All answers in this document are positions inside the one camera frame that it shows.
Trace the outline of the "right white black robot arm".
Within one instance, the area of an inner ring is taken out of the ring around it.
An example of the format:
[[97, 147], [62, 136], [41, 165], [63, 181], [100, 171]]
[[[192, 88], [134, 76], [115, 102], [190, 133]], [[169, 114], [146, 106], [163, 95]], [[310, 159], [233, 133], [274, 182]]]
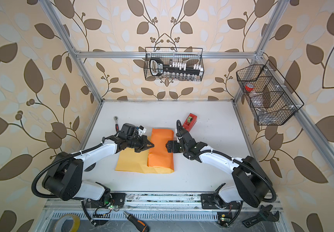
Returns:
[[234, 185], [221, 184], [212, 194], [216, 208], [226, 209], [231, 202], [239, 202], [239, 208], [229, 222], [219, 219], [224, 227], [230, 227], [239, 216], [243, 204], [257, 208], [261, 202], [273, 203], [277, 195], [269, 177], [251, 156], [236, 158], [213, 149], [206, 143], [196, 142], [181, 124], [176, 122], [177, 140], [168, 141], [167, 150], [182, 153], [185, 158], [209, 164], [232, 176]]

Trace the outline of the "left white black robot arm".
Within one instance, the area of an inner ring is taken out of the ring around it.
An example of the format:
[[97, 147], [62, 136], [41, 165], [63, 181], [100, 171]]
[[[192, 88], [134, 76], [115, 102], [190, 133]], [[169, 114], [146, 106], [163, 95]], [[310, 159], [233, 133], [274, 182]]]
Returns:
[[87, 219], [96, 227], [98, 224], [86, 210], [85, 200], [91, 199], [105, 207], [111, 203], [110, 190], [99, 182], [85, 181], [82, 177], [84, 171], [98, 161], [127, 148], [134, 149], [136, 153], [153, 148], [154, 144], [148, 140], [145, 132], [143, 126], [125, 123], [114, 135], [103, 137], [101, 142], [92, 148], [70, 154], [59, 153], [54, 161], [34, 178], [32, 193], [44, 199], [80, 200]]

